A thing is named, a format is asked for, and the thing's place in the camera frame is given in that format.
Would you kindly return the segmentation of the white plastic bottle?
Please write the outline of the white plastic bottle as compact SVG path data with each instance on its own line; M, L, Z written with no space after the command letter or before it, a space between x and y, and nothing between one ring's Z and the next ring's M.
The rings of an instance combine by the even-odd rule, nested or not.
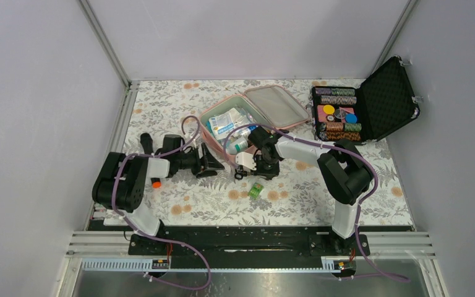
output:
M233 140L226 146L226 153L230 155L236 155L239 152L247 150L249 143L244 137L240 137L236 140Z

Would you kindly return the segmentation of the white blue gauze packet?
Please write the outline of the white blue gauze packet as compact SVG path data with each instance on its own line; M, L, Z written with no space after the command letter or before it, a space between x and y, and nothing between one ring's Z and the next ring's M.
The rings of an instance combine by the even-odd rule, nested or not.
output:
M208 120L208 128L212 136L217 140L226 138L226 136L237 126L239 113L228 111L218 116L211 117Z

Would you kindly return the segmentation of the small green box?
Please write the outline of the small green box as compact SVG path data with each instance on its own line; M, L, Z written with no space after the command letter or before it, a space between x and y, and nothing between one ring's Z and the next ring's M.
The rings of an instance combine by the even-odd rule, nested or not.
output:
M254 183L251 187L251 189L249 190L248 192L248 196L251 198L251 199L258 199L259 196L260 196L260 193L262 192L262 190L264 189L264 186L260 183Z

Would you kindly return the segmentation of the white sachets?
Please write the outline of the white sachets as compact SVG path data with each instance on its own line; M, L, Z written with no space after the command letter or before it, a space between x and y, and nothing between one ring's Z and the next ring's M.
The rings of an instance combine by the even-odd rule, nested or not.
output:
M235 123L236 127L256 123L255 118L245 109L234 107L234 110L236 113L233 116L233 123Z

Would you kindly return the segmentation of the pink medicine kit case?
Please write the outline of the pink medicine kit case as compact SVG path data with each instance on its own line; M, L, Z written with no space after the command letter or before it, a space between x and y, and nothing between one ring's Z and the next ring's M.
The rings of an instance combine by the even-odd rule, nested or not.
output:
M295 97L285 88L279 85L267 85L263 87L250 88L237 95L232 95L211 106L200 115L202 123L202 137L207 144L220 155L226 150L226 146L240 138L237 131L233 133L227 142L225 139L217 141L208 128L208 120L228 111L233 111L234 107L240 107L248 111L256 120L256 123L266 124L271 127L290 129L310 120L310 114L306 111ZM253 152L252 146L246 152ZM235 155L227 153L230 160L234 160Z

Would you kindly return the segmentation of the black handled scissors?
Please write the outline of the black handled scissors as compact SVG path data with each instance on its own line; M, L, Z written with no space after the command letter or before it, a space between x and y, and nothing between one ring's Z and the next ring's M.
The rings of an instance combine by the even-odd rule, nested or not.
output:
M245 170L244 168L236 168L234 170L234 179L236 180L242 180L244 179L245 177L248 177L248 176L258 176L259 174L252 170L252 171L249 171L249 170Z

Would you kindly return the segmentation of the small blue label bottle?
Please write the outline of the small blue label bottle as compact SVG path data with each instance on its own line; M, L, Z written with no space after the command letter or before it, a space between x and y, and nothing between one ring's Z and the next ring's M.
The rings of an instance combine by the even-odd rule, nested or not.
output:
M251 132L256 129L257 126L247 126L239 129L237 133L239 134L240 137L244 137L245 139L248 138L251 134Z

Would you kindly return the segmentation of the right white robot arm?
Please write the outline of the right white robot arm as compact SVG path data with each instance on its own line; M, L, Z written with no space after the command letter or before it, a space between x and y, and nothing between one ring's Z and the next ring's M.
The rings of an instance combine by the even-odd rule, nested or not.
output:
M264 124L253 124L248 141L258 153L239 152L231 157L227 145L221 154L234 167L239 178L247 174L273 179L280 173L280 163L296 160L319 169L328 193L335 200L335 214L330 247L339 255L354 247L361 204L377 189L377 173L364 159L356 145L348 139L333 144L298 137L284 129Z

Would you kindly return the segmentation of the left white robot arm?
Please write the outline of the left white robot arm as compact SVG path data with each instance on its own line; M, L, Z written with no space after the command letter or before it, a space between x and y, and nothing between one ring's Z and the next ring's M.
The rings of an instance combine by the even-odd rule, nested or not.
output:
M190 170L196 178L208 173L210 151L206 144L192 143L184 148L185 143L182 136L167 134L162 147L154 150L150 134L143 133L140 144L146 155L178 151L164 158L138 156L130 160L125 160L124 153L110 152L92 187L94 202L128 219L129 226L137 234L146 234L143 246L152 254L160 254L166 249L167 238L159 232L161 220L154 217L143 203L147 173L154 174L151 177L153 184L173 177L179 170Z

